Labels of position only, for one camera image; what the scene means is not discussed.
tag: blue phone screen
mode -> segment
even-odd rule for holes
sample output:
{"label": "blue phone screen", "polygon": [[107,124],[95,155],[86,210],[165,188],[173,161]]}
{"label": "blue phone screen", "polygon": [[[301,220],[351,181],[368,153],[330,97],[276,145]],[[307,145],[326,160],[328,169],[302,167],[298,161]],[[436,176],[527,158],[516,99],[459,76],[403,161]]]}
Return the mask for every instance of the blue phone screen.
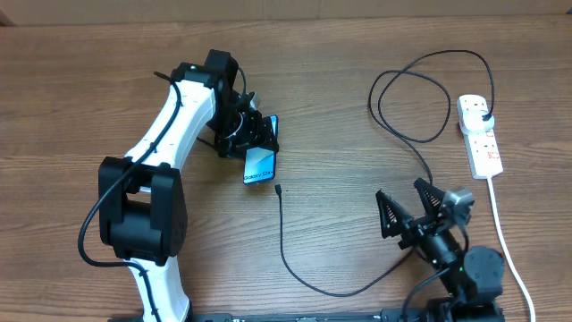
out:
{"label": "blue phone screen", "polygon": [[[271,115],[272,129],[278,137],[278,116]],[[265,148],[251,148],[247,151],[244,165],[244,184],[272,180],[276,171],[276,153]]]}

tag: extension socket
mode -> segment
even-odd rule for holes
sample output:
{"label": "extension socket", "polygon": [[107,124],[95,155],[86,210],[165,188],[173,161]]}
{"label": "extension socket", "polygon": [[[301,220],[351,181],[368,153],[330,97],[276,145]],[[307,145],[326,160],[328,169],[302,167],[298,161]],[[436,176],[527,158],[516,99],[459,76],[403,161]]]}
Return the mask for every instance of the extension socket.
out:
{"label": "extension socket", "polygon": [[471,166],[471,173],[475,179],[492,178],[502,172],[501,155],[499,154],[499,146],[494,137],[494,131],[489,129],[492,122],[480,119],[480,124],[473,115],[481,115],[483,111],[488,113],[486,100],[477,95],[463,95],[458,98],[457,110],[459,118],[459,126],[463,131],[464,125],[472,123],[470,127],[473,129],[466,133],[463,131],[465,146],[467,147],[468,162]]}

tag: wooden table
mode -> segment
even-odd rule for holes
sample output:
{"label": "wooden table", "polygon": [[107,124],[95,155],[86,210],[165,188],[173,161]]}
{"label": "wooden table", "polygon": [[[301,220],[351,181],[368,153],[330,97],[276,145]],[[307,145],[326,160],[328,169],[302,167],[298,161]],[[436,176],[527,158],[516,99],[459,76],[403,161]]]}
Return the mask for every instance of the wooden table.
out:
{"label": "wooden table", "polygon": [[[182,173],[189,230],[180,263],[196,312],[400,307],[433,273],[419,259],[347,299],[294,280],[280,259],[273,185],[284,191],[285,251],[300,276],[348,292],[380,275],[401,251],[398,239],[381,238],[374,194],[382,188],[420,214],[412,183],[425,173],[411,151],[373,122],[367,93],[384,70],[464,48],[486,57],[496,83],[505,172],[495,183],[512,257],[539,320],[569,321],[572,19],[564,15],[1,28],[0,320],[104,321],[140,312],[128,270],[85,264],[78,231],[96,201],[102,159],[139,141],[163,106],[167,84],[152,71],[201,64],[210,48],[232,52],[248,89],[263,98],[261,111],[280,116],[281,151],[276,179],[247,187],[241,161],[193,148]],[[453,100],[490,96],[484,67],[471,55],[436,56],[416,70],[441,81]],[[454,108],[443,135],[417,146],[437,186],[473,190],[472,244],[499,250],[486,183],[471,178]],[[446,100],[433,84],[403,77],[383,110],[396,128],[426,138],[441,125]],[[93,258],[115,260],[97,225],[86,244]],[[508,321],[526,321],[509,271],[504,287],[499,303]],[[437,283],[414,305],[443,294]]]}

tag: power cord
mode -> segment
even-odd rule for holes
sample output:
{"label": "power cord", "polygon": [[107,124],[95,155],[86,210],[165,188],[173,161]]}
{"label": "power cord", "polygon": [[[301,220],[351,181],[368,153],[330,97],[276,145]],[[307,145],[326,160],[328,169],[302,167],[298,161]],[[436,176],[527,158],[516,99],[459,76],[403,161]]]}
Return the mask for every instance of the power cord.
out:
{"label": "power cord", "polygon": [[[475,55],[477,56],[483,63],[484,66],[486,67],[486,71],[489,74],[489,79],[491,80],[491,109],[489,110],[489,113],[483,116],[483,119],[485,121],[487,121],[488,119],[491,118],[492,115],[492,110],[494,108],[494,81],[492,80],[492,72],[491,72],[491,67],[489,66],[489,64],[486,62],[486,60],[484,60],[484,58],[479,55],[478,53],[474,52],[474,51],[470,51],[470,50],[464,50],[464,49],[460,49],[460,50],[442,50],[442,51],[438,51],[438,52],[434,52],[431,54],[427,54],[427,55],[423,55],[419,58],[417,58],[416,60],[414,60],[413,62],[409,63],[407,66],[405,66],[402,70],[397,71],[397,70],[389,70],[389,71],[385,71],[382,72],[381,74],[379,74],[377,76],[377,78],[374,81],[374,84],[372,85],[372,88],[369,91],[369,96],[367,98],[367,107],[369,109],[369,113],[371,114],[371,116],[374,118],[374,120],[386,131],[388,131],[389,133],[391,133],[393,136],[397,137],[398,139],[402,140],[406,145],[408,145],[409,148],[411,148],[411,150],[413,150],[413,152],[415,152],[415,154],[417,155],[417,157],[419,157],[419,160],[421,161],[421,163],[423,164],[423,167],[425,168],[427,175],[429,176],[429,183],[433,185],[433,175],[431,174],[431,169],[429,168],[429,165],[425,162],[425,160],[423,159],[423,157],[421,156],[421,154],[419,153],[419,151],[417,151],[417,149],[410,143],[410,142],[415,142],[415,143],[429,143],[435,139],[437,139],[441,133],[443,132],[443,130],[445,130],[445,126],[447,126],[447,122],[449,121],[449,117],[450,117],[450,95],[449,92],[441,85],[441,83],[427,75],[423,75],[422,73],[419,72],[409,72],[408,70],[413,67],[415,64],[417,64],[419,61],[425,59],[426,57],[430,57],[433,55],[439,55],[439,54],[447,54],[447,53],[467,53],[467,54],[471,54],[471,55]],[[372,108],[372,95],[374,94],[374,89],[375,89],[375,85],[377,84],[377,81],[379,81],[384,75],[389,74],[389,73],[396,73],[395,76],[393,76],[393,78],[387,83],[387,85],[385,85],[385,87],[383,88],[382,94],[380,94],[379,99],[377,100],[377,111],[379,114],[379,117],[381,119],[381,121],[375,116],[374,114],[374,109]],[[419,78],[422,78],[424,80],[430,81],[433,84],[437,85],[440,89],[442,89],[443,93],[445,93],[445,95],[447,96],[447,103],[448,103],[448,107],[447,107],[447,116],[445,116],[445,121],[443,122],[442,127],[440,128],[440,130],[437,131],[437,133],[435,135],[433,135],[431,138],[429,139],[415,139],[415,138],[410,138],[407,135],[404,135],[403,133],[395,130],[388,122],[387,120],[385,120],[385,118],[383,117],[383,113],[382,113],[382,98],[383,95],[385,94],[385,92],[387,91],[387,89],[392,85],[392,83],[398,79],[399,76],[401,76],[402,74],[407,74],[407,75],[412,75],[412,76],[417,76]]]}
{"label": "power cord", "polygon": [[520,290],[525,295],[526,304],[528,305],[528,310],[530,311],[530,321],[535,322],[536,312],[534,311],[533,299],[530,297],[530,294],[526,289],[525,283],[520,278],[520,275],[518,274],[517,269],[515,268],[515,265],[512,262],[512,258],[510,257],[509,249],[507,248],[507,243],[504,241],[504,235],[502,234],[502,229],[501,229],[501,221],[499,219],[499,210],[497,209],[497,199],[494,195],[494,187],[492,185],[492,177],[488,176],[486,178],[486,182],[488,183],[489,186],[489,194],[491,195],[492,217],[494,218],[494,225],[496,226],[497,234],[499,235],[499,242],[500,246],[502,247],[502,252],[504,253],[504,256],[507,258],[510,271],[512,272],[512,275],[515,276],[515,279],[517,280],[518,283],[518,287],[520,287]]}
{"label": "power cord", "polygon": [[177,93],[177,102],[175,103],[175,108],[172,111],[172,116],[169,119],[169,121],[167,122],[167,124],[165,125],[165,127],[163,128],[163,130],[159,133],[159,135],[157,135],[157,138],[155,139],[155,141],[153,143],[151,143],[151,145],[149,146],[147,151],[143,154],[143,156],[141,156],[137,161],[135,161],[123,173],[123,175],[121,177],[119,177],[119,179],[117,179],[117,181],[115,181],[114,184],[112,184],[112,186],[109,189],[107,189],[107,191],[99,198],[99,200],[96,202],[96,204],[93,206],[93,208],[91,210],[89,210],[88,216],[86,217],[86,219],[83,222],[83,225],[81,226],[81,229],[80,229],[80,237],[78,238],[78,251],[80,252],[81,258],[83,258],[83,260],[85,260],[86,263],[88,263],[94,267],[133,267],[133,268],[136,268],[139,271],[139,275],[141,277],[143,277],[143,281],[145,282],[145,288],[147,289],[147,297],[149,299],[149,304],[151,306],[151,314],[155,316],[155,319],[157,322],[161,322],[161,318],[159,317],[159,313],[157,311],[157,307],[156,307],[155,301],[153,299],[153,293],[151,292],[151,283],[149,282],[147,270],[143,266],[141,266],[140,264],[137,264],[137,263],[129,262],[129,261],[111,262],[111,263],[96,261],[96,260],[94,260],[88,256],[88,254],[86,253],[86,251],[84,249],[84,245],[83,245],[83,242],[84,242],[84,239],[86,236],[86,231],[88,230],[89,223],[91,223],[91,220],[96,215],[97,211],[101,207],[101,204],[105,201],[105,199],[107,199],[107,197],[109,196],[109,194],[111,193],[112,190],[114,190],[118,186],[122,185],[123,182],[125,181],[125,179],[129,178],[131,176],[131,174],[133,173],[133,171],[135,171],[135,169],[139,165],[141,165],[143,163],[143,161],[145,161],[151,155],[151,153],[153,153],[153,151],[155,151],[155,149],[159,145],[159,142],[161,141],[161,139],[169,131],[169,128],[171,128],[172,123],[174,122],[175,118],[177,117],[177,114],[179,113],[179,110],[181,109],[181,106],[182,106],[181,92],[179,91],[179,87],[177,86],[176,82],[172,78],[170,78],[169,76],[164,75],[160,72],[154,72],[154,75],[161,78],[161,79],[169,81],[171,83],[171,85],[173,86],[173,88],[175,89],[175,92]]}
{"label": "power cord", "polygon": [[276,184],[276,186],[274,186],[275,190],[276,190],[276,194],[278,195],[278,202],[280,204],[280,255],[282,256],[282,263],[284,263],[284,266],[286,267],[286,269],[288,269],[288,271],[290,272],[290,274],[296,278],[298,280],[298,282],[302,283],[303,285],[305,285],[306,287],[308,287],[311,290],[314,290],[316,292],[319,292],[323,295],[328,295],[328,296],[332,296],[332,297],[338,297],[338,298],[344,298],[344,297],[350,297],[350,296],[354,296],[354,295],[358,295],[361,292],[367,290],[368,288],[374,286],[377,282],[383,280],[387,275],[389,275],[391,272],[393,272],[397,267],[399,267],[401,264],[403,264],[403,262],[405,262],[405,260],[407,258],[409,258],[411,256],[411,254],[413,254],[413,250],[408,251],[405,256],[403,256],[400,260],[397,261],[397,263],[393,264],[392,267],[390,267],[387,271],[385,271],[385,273],[381,274],[379,277],[377,277],[376,279],[374,279],[374,281],[372,281],[370,284],[360,288],[359,290],[356,290],[354,292],[349,292],[349,293],[332,293],[332,292],[327,292],[327,291],[323,291],[320,290],[319,288],[309,284],[308,282],[304,281],[303,279],[301,279],[298,275],[296,275],[296,273],[294,273],[294,271],[292,271],[292,269],[290,268],[290,266],[288,265],[288,262],[286,261],[286,258],[284,257],[284,245],[283,245],[283,227],[284,227],[284,223],[283,223],[283,214],[282,214],[282,188],[280,186],[280,184]]}

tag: power strip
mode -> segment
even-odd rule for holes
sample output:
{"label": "power strip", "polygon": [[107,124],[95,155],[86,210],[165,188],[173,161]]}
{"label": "power strip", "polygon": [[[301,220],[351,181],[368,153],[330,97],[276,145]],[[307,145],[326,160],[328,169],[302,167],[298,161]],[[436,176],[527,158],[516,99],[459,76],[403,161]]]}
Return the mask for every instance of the power strip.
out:
{"label": "power strip", "polygon": [[458,123],[465,138],[465,146],[467,147],[468,162],[471,166],[471,173],[475,179],[486,179],[489,192],[491,195],[492,217],[494,225],[499,235],[500,246],[504,252],[504,256],[509,263],[510,271],[517,280],[518,286],[525,296],[528,310],[530,311],[530,321],[536,321],[536,313],[534,311],[533,300],[526,289],[525,283],[515,268],[512,258],[507,248],[501,229],[501,221],[499,219],[499,210],[497,209],[497,200],[494,195],[494,187],[492,185],[493,176],[502,173],[501,155],[499,154],[499,146],[494,137],[494,119],[482,121],[479,118],[482,113],[488,111],[486,99],[478,95],[463,95],[457,100]]}
{"label": "power strip", "polygon": [[464,122],[464,117],[468,114],[488,111],[486,99],[477,95],[463,95],[457,100],[457,111],[473,178],[486,179],[502,173],[501,155],[492,128],[486,130],[488,127],[483,126],[480,127],[480,131],[470,131],[464,128],[467,124]]}

